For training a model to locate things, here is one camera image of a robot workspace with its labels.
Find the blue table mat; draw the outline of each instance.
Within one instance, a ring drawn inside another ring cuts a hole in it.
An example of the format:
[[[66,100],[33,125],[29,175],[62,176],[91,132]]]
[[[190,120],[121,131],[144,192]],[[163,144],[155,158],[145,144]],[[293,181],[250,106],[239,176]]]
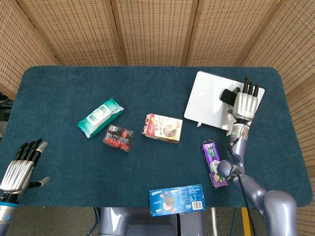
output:
[[[0,146],[0,176],[24,142],[49,143],[31,177],[51,179],[30,189],[22,205],[149,207],[151,189],[201,184],[207,207],[244,207],[231,184],[213,189],[200,144],[210,138],[228,159],[226,132],[184,118],[198,71],[266,89],[252,122],[245,155],[247,174],[266,190],[291,194],[298,206],[312,200],[312,189],[278,72],[270,67],[91,67],[39,66],[24,75]],[[124,112],[112,123],[134,130],[131,153],[102,140],[106,129],[87,139],[78,122],[113,97]],[[179,118],[179,144],[141,134],[146,114]]]

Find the yellow tape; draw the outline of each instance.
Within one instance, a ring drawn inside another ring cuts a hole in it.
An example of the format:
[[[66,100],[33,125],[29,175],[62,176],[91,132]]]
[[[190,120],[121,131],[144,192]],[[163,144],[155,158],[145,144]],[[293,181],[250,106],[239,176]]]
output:
[[[245,207],[242,207],[242,218],[244,226],[244,236],[251,236],[250,220],[248,218],[248,212]]]

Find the white board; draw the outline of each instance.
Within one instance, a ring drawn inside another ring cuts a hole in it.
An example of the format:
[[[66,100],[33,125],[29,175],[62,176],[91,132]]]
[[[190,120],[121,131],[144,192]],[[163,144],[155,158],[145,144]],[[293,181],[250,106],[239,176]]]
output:
[[[227,110],[233,109],[233,107],[223,103],[220,97],[225,89],[233,91],[236,87],[239,87],[242,91],[243,85],[244,83],[235,80],[198,71],[184,117],[198,122],[198,127],[201,124],[207,124],[227,130],[230,133],[236,120]],[[257,108],[264,93],[265,89],[259,88]]]

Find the woven partition screen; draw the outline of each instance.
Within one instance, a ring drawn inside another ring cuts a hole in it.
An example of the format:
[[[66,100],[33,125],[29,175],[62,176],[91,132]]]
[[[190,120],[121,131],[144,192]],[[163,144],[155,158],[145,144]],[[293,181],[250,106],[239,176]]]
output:
[[[315,74],[315,0],[286,0],[244,65],[272,66],[288,94]]]
[[[313,201],[307,207],[297,209],[297,229],[299,236],[315,235],[315,177],[310,178],[313,189]]]
[[[272,0],[201,0],[187,65],[234,65]]]
[[[290,111],[305,164],[315,165],[315,89],[295,100]]]
[[[0,86],[15,98],[24,71],[34,65],[54,65],[43,47],[10,0],[0,1]]]
[[[192,2],[113,0],[127,64],[181,65]]]
[[[104,0],[19,0],[66,65],[118,65]]]

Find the floor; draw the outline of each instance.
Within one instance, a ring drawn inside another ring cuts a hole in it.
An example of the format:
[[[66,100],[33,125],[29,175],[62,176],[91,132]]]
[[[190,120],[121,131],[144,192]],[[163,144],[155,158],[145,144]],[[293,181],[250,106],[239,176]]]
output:
[[[0,122],[0,132],[4,133],[7,122]],[[219,236],[229,236],[233,220],[233,208],[217,208],[217,228]],[[267,231],[255,210],[251,210],[258,236],[266,236]],[[94,225],[95,215],[87,207],[20,206],[9,228],[7,236],[86,236]],[[211,211],[204,211],[205,235],[212,235]],[[236,209],[234,235],[244,235],[242,213]]]

